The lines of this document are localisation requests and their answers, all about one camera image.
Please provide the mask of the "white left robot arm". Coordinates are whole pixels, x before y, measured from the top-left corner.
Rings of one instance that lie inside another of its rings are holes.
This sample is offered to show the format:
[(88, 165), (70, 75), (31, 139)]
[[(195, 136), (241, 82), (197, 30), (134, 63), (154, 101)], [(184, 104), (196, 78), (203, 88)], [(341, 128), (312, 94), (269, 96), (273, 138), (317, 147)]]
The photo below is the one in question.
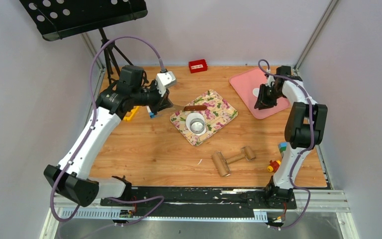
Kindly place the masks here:
[(112, 131), (134, 107), (148, 107), (155, 115), (171, 108), (168, 88), (176, 82), (168, 70), (149, 82), (142, 67), (122, 67), (119, 79), (98, 95), (92, 115), (72, 148), (56, 166), (44, 169), (44, 177), (54, 192), (81, 207), (109, 197), (121, 206), (128, 205), (132, 201), (131, 184), (117, 176), (102, 181), (92, 179), (91, 167)]

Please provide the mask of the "pink tray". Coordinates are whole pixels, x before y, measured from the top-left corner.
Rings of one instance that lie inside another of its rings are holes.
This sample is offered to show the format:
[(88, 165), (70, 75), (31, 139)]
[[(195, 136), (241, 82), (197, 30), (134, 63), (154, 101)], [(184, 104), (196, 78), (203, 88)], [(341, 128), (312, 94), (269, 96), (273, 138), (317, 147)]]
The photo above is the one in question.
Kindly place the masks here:
[(266, 82), (267, 78), (264, 72), (259, 68), (253, 68), (229, 79), (230, 85), (239, 95), (251, 114), (258, 120), (265, 119), (290, 107), (290, 103), (287, 99), (279, 98), (277, 105), (273, 108), (266, 110), (254, 109), (257, 98), (252, 94), (252, 90), (254, 88), (260, 88), (260, 85)]

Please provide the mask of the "white dough ball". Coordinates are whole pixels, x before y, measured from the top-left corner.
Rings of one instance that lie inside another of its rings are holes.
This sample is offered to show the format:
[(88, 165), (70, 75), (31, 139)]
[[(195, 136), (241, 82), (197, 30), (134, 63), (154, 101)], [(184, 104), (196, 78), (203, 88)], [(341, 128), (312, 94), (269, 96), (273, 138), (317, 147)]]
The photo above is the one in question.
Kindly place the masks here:
[[(205, 118), (204, 118), (204, 116), (203, 116), (202, 114), (200, 114), (200, 113), (190, 113), (190, 114), (187, 116), (187, 118), (186, 118), (186, 127), (187, 127), (187, 129), (188, 129), (189, 131), (190, 131), (190, 129), (189, 129), (190, 121), (191, 121), (192, 119), (194, 119), (194, 118), (200, 118), (200, 119), (204, 120), (204, 122), (205, 122)], [(191, 132), (191, 133), (193, 133), (194, 135), (198, 135), (198, 136), (200, 136), (200, 135), (203, 135), (205, 132), (206, 132), (206, 123), (205, 123), (205, 131), (204, 131), (203, 133), (200, 133), (200, 134), (194, 134), (193, 132)]]

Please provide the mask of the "metal scraper wooden handle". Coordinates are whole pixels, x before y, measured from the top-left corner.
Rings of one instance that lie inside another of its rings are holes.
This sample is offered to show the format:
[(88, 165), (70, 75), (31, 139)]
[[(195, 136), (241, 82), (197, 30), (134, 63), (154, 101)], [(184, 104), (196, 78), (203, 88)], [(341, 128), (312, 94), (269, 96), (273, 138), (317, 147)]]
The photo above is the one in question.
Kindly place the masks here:
[(181, 105), (173, 105), (170, 108), (166, 108), (162, 110), (161, 115), (169, 115), (176, 112), (191, 112), (191, 111), (205, 111), (207, 106), (205, 105), (190, 105), (190, 106), (181, 106)]

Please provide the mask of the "wooden rolling pin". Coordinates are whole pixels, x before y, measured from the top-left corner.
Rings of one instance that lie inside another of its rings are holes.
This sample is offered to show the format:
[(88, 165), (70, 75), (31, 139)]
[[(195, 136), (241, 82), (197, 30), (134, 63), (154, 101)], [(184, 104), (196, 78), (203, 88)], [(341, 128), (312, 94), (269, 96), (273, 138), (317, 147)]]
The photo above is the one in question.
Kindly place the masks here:
[(211, 156), (212, 162), (220, 177), (227, 177), (231, 174), (231, 170), (229, 167), (230, 164), (242, 159), (246, 159), (247, 161), (253, 161), (255, 158), (256, 154), (249, 146), (242, 147), (237, 155), (228, 158), (224, 157), (224, 155), (220, 151), (215, 152)]

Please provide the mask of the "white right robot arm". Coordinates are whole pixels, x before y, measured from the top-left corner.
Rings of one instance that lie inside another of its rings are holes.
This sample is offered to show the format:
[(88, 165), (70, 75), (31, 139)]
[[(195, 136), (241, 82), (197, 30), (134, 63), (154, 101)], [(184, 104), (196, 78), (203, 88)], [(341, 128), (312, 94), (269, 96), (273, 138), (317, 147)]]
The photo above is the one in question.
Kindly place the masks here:
[(308, 93), (300, 77), (272, 74), (262, 69), (267, 82), (260, 85), (254, 108), (265, 110), (277, 105), (280, 98), (291, 103), (285, 126), (286, 149), (281, 165), (265, 188), (264, 201), (276, 208), (288, 202), (296, 188), (294, 179), (309, 153), (322, 142), (328, 107), (317, 103)]

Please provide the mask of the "floral yellow tray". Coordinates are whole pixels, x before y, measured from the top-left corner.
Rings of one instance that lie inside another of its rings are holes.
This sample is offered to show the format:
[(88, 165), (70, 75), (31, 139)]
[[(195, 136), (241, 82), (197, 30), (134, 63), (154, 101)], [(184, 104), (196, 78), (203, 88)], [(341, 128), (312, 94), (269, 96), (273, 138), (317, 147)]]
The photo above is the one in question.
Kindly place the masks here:
[(188, 128), (187, 117), (191, 112), (175, 112), (170, 116), (170, 122), (193, 146), (201, 145), (238, 116), (238, 111), (213, 89), (205, 91), (188, 105), (207, 106), (206, 110), (198, 112), (205, 121), (203, 134), (195, 134)]

